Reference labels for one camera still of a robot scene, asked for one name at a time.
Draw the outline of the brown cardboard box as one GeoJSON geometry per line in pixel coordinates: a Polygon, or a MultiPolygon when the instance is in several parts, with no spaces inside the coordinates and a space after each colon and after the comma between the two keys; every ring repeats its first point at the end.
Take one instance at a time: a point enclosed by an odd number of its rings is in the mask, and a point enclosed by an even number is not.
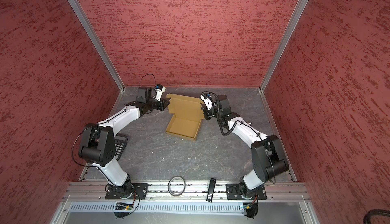
{"type": "Polygon", "coordinates": [[[167,94],[169,113],[172,118],[166,133],[182,139],[196,141],[202,120],[205,119],[201,109],[204,102],[199,98],[176,94],[167,94]]]}

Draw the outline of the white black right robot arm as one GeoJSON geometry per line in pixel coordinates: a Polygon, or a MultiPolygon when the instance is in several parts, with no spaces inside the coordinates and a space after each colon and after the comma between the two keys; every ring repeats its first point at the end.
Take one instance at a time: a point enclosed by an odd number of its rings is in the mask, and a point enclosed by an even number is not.
{"type": "Polygon", "coordinates": [[[289,170],[282,143],[276,135],[266,135],[233,112],[226,95],[202,92],[201,109],[206,120],[216,119],[223,136],[234,134],[251,149],[253,169],[240,179],[241,195],[248,197],[264,183],[276,182],[276,177],[289,170]]]}

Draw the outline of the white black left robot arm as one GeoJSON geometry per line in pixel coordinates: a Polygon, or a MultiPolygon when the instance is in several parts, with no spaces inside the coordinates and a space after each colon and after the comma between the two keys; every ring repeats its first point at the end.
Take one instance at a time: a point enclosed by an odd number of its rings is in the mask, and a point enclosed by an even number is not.
{"type": "Polygon", "coordinates": [[[166,88],[157,84],[154,88],[139,87],[135,101],[126,104],[122,111],[99,122],[89,123],[79,135],[78,156],[97,168],[108,180],[106,190],[121,199],[135,194],[130,176],[116,159],[115,136],[128,124],[154,110],[163,111],[169,101],[163,98],[166,88]]]}

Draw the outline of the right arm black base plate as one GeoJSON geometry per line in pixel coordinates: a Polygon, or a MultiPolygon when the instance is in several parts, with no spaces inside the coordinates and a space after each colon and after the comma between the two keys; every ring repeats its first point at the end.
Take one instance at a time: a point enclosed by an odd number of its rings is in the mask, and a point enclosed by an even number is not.
{"type": "Polygon", "coordinates": [[[262,184],[252,190],[246,188],[244,183],[226,184],[226,195],[228,200],[267,200],[265,186],[262,184]]]}

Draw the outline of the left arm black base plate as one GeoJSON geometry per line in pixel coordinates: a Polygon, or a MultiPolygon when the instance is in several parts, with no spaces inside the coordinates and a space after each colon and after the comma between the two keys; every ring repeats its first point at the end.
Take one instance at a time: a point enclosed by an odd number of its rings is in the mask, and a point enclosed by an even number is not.
{"type": "Polygon", "coordinates": [[[145,200],[148,191],[147,183],[129,183],[124,186],[107,184],[105,187],[106,200],[145,200]]]}

